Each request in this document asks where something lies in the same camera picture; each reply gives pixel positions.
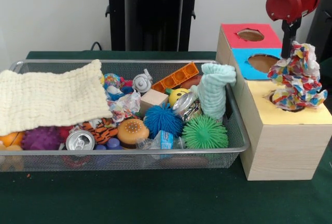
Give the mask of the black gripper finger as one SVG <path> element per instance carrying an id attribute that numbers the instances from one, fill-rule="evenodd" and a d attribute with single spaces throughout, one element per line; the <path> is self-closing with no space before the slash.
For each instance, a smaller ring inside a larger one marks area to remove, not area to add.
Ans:
<path id="1" fill-rule="evenodd" d="M 282 21 L 282 30 L 284 32 L 284 36 L 281 57 L 289 58 L 292 44 L 292 27 L 287 23 L 287 21 Z"/>
<path id="2" fill-rule="evenodd" d="M 302 18 L 298 18 L 294 22 L 291 23 L 291 25 L 290 25 L 290 43 L 292 43 L 296 39 L 297 30 L 301 26 L 301 21 L 302 21 Z"/>

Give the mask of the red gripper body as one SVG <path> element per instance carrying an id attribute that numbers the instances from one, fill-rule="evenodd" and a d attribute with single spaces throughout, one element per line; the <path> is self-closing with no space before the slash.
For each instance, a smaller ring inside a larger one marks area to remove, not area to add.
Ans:
<path id="1" fill-rule="evenodd" d="M 320 0 L 267 0 L 266 12 L 272 21 L 294 22 L 313 12 Z"/>

